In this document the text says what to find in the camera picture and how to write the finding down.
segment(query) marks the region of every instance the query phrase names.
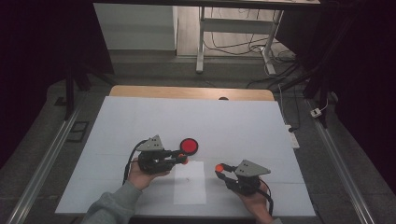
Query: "wooden board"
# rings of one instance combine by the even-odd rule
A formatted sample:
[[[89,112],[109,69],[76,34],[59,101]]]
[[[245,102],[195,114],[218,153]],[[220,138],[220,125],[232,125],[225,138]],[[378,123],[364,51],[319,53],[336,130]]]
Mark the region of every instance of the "wooden board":
[[[218,100],[227,97],[237,101],[274,101],[274,95],[268,90],[240,90],[187,87],[153,86],[115,86],[110,96],[130,96],[149,98],[206,99]]]

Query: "red round object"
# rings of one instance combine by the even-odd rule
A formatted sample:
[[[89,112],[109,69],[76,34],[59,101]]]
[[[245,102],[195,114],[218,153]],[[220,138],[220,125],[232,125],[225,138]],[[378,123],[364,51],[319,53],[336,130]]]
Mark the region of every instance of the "red round object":
[[[185,164],[187,164],[187,163],[189,163],[189,158],[186,158],[186,160],[185,160],[182,164],[185,165]]]
[[[221,164],[217,164],[215,169],[217,172],[222,172],[224,170],[224,167]]]
[[[180,149],[188,156],[195,154],[198,151],[198,143],[192,138],[186,138],[180,143]]]

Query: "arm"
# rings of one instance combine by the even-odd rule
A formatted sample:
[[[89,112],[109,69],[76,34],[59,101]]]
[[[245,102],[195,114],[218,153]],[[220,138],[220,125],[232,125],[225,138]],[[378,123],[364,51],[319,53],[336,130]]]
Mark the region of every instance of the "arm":
[[[265,184],[260,185],[260,189],[266,192],[268,189]],[[268,213],[267,200],[260,193],[244,196],[236,193],[241,201],[244,203],[246,209],[256,218],[257,224],[281,224],[280,219],[273,219]]]
[[[136,162],[132,162],[128,181],[115,193],[106,192],[93,203],[82,223],[128,223],[134,215],[134,206],[143,193],[142,190],[148,187],[155,177],[168,174],[169,172],[147,175],[140,171]]]

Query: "aluminum rail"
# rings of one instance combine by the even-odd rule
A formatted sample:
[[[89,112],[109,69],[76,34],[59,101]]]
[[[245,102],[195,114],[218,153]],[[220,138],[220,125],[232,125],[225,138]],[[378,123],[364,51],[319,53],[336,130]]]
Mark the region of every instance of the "aluminum rail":
[[[64,145],[64,141],[69,134],[69,131],[71,130],[79,111],[83,106],[87,94],[87,92],[83,92],[81,95],[78,96],[78,103],[75,111],[72,113],[69,120],[64,121],[64,123],[62,124],[54,140],[49,146],[46,154],[39,163],[37,169],[35,170],[35,173],[33,174],[28,185],[26,186],[22,196],[20,197],[20,200],[14,207],[14,210],[12,211],[11,216],[8,218],[7,223],[23,223],[26,219],[30,209],[32,208],[33,203],[35,202],[35,198],[41,190],[41,187],[43,186],[50,172],[50,169],[52,168],[53,163],[55,162],[59,152],[61,151],[62,146]]]
[[[307,107],[309,110],[315,109],[308,100],[305,100]],[[352,204],[355,207],[356,213],[361,220],[362,224],[375,224],[375,221],[370,213],[369,207],[364,201],[361,191],[356,186],[353,178],[344,162],[342,155],[340,154],[336,144],[332,140],[332,136],[330,135],[327,129],[324,129],[318,119],[314,120],[315,126],[317,127],[318,133],[329,153],[329,156],[332,160],[335,170],[340,176],[341,181],[344,184],[344,188],[346,192],[349,194]]]

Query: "metal frame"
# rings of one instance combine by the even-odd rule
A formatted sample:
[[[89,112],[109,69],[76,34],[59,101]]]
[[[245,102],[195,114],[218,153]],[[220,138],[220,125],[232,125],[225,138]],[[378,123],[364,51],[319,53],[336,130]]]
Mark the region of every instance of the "metal frame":
[[[83,106],[87,94],[87,92],[83,92],[81,97],[78,97],[76,109],[71,114],[69,120],[65,120],[62,124],[46,154],[35,170],[35,173],[30,179],[29,184],[26,186],[22,196],[20,197],[20,200],[14,207],[14,210],[12,211],[11,216],[8,218],[7,223],[23,223],[26,219],[33,203],[35,202],[35,198],[41,190],[41,187],[50,173],[53,163],[55,162],[62,146],[64,145],[64,141]]]
[[[319,11],[334,8],[351,8],[356,4],[305,4],[295,2],[271,2],[255,0],[95,0],[94,3],[109,4],[132,4],[132,5],[154,5],[154,6],[181,6],[181,7],[233,7],[233,8],[255,8],[255,9],[276,9],[276,10],[301,10]]]
[[[309,111],[314,109],[310,101],[305,100],[305,103]],[[315,126],[317,127],[320,138],[322,139],[329,153],[329,157],[332,160],[334,168],[337,171],[338,175],[340,176],[341,182],[343,182],[346,192],[349,194],[351,198],[352,204],[355,207],[356,214],[361,220],[361,223],[374,224],[375,221],[373,219],[373,216],[371,215],[369,207],[367,206],[366,201],[364,201],[361,195],[361,191],[358,189],[355,182],[353,181],[352,175],[350,174],[346,166],[346,163],[344,162],[344,159],[338,150],[338,147],[332,140],[331,134],[327,129],[323,128],[323,126],[321,125],[318,119],[315,119],[314,122],[315,122]]]
[[[261,48],[262,57],[269,75],[275,75],[276,71],[272,64],[269,52],[275,38],[277,27],[282,17],[283,11],[277,11],[274,21],[247,21],[247,20],[229,20],[205,18],[205,7],[200,8],[200,32],[198,42],[196,73],[204,72],[204,33],[239,33],[239,34],[256,34],[268,35],[265,48]]]

